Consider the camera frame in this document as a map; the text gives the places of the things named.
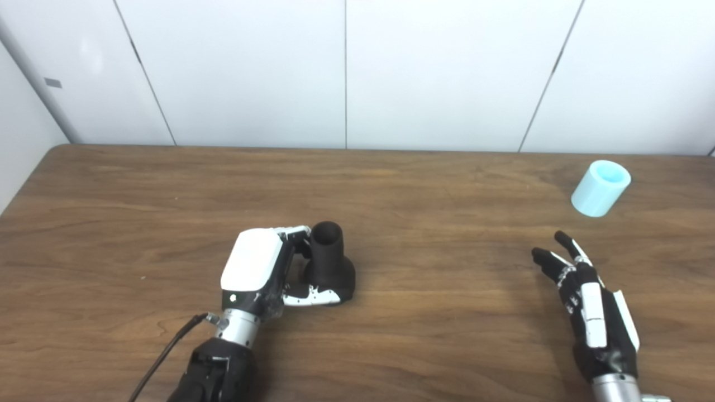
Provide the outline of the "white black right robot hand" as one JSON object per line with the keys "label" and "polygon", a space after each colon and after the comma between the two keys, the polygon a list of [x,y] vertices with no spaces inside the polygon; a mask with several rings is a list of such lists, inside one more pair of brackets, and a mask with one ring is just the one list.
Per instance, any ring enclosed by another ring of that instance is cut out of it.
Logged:
{"label": "white black right robot hand", "polygon": [[557,231],[554,239],[566,249],[569,260],[539,247],[531,255],[556,285],[569,314],[580,373],[588,382],[606,375],[638,377],[640,337],[623,292],[605,286],[592,260],[570,235]]}

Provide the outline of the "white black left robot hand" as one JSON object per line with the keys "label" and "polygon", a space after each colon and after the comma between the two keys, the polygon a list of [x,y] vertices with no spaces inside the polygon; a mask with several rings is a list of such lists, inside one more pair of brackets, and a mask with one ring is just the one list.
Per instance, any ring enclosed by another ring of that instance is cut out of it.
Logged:
{"label": "white black left robot hand", "polygon": [[307,226],[258,227],[240,232],[221,275],[222,310],[239,310],[269,320],[280,316],[286,305],[344,303],[335,288],[288,283],[294,255],[313,254],[310,236]]}

